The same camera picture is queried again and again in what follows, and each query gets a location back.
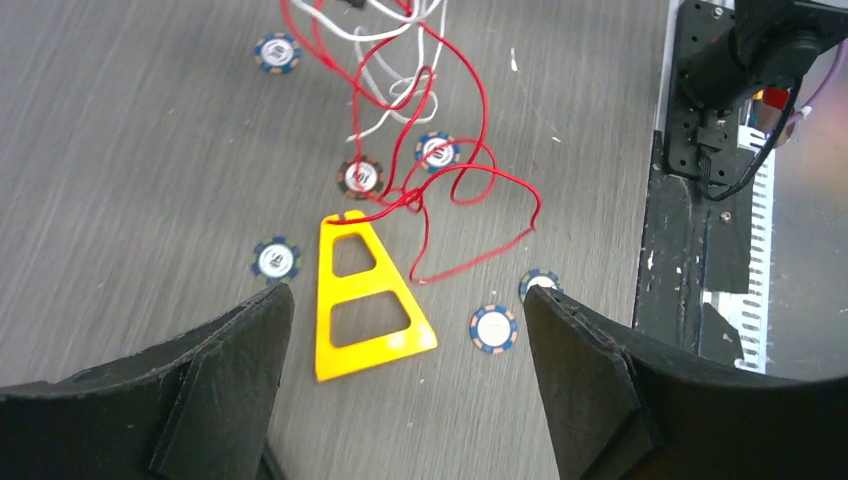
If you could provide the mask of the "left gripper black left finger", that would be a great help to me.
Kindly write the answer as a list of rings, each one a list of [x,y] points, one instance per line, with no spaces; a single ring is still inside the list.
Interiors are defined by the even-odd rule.
[[[280,479],[266,433],[294,313],[266,288],[193,330],[1,391],[5,479]]]

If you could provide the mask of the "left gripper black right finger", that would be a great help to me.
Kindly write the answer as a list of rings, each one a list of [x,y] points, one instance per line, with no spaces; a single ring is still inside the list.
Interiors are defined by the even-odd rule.
[[[740,370],[549,288],[524,301],[563,479],[843,479],[847,381]]]

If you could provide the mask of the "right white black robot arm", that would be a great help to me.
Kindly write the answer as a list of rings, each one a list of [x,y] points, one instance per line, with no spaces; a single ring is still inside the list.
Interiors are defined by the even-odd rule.
[[[744,189],[788,125],[804,76],[847,37],[844,1],[682,1],[676,10],[665,116],[670,173],[697,182],[710,201]],[[755,94],[788,98],[747,167],[737,157],[738,113]]]

